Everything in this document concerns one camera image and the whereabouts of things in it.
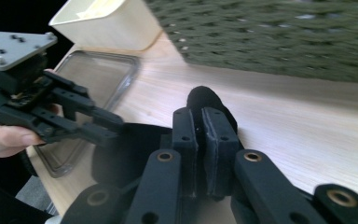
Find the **transparent tray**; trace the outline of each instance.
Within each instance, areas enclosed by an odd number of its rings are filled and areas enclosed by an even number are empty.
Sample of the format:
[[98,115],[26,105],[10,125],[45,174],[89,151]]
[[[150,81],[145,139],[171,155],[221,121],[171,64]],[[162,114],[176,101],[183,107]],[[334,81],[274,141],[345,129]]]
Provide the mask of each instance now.
[[[125,55],[75,51],[68,55],[57,73],[89,90],[89,97],[100,108],[112,110],[130,86],[139,67],[138,58]],[[76,114],[78,123],[90,120]],[[64,139],[58,143],[35,147],[52,177],[69,173],[84,150],[94,145],[81,139]]]

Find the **light wood surface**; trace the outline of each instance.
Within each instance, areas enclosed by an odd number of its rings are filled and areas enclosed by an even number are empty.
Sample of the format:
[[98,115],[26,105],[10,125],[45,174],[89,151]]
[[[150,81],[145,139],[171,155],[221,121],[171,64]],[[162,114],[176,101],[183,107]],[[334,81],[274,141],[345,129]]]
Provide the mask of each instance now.
[[[141,59],[138,77],[113,111],[125,121],[172,127],[172,112],[186,105],[189,92],[208,86],[236,118],[244,146],[269,155],[295,186],[313,192],[336,183],[358,192],[358,84],[186,64],[165,34],[142,52],[98,50]],[[28,152],[61,215],[94,183],[91,150],[56,179],[33,148]],[[228,205],[206,206],[205,223],[234,223]]]

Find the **finger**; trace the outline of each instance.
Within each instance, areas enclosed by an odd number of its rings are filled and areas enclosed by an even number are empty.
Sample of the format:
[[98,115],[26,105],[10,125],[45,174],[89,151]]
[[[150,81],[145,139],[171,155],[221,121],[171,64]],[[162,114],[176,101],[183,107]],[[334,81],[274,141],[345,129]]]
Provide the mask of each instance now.
[[55,105],[55,104],[49,105],[49,106],[48,106],[48,110],[49,110],[50,112],[53,112],[54,114],[60,113],[60,108],[59,108],[57,105]]
[[25,149],[25,147],[10,147],[10,148],[7,148],[6,150],[0,151],[0,158],[14,156],[17,153],[23,151],[24,149]]
[[43,141],[31,130],[17,126],[0,126],[0,143],[5,147],[28,147]]

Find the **white box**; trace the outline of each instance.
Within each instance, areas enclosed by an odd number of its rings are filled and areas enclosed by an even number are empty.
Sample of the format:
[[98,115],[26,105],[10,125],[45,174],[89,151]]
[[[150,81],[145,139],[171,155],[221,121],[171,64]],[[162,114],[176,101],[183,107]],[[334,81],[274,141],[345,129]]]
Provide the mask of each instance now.
[[50,26],[80,47],[143,50],[161,28],[143,0],[69,0]]

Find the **metal mounting plate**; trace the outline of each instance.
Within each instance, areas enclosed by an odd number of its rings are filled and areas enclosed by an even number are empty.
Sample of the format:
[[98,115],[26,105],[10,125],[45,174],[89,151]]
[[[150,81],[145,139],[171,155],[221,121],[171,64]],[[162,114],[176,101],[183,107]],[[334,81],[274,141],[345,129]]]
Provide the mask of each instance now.
[[44,52],[57,42],[53,33],[44,35],[0,32],[0,71]]

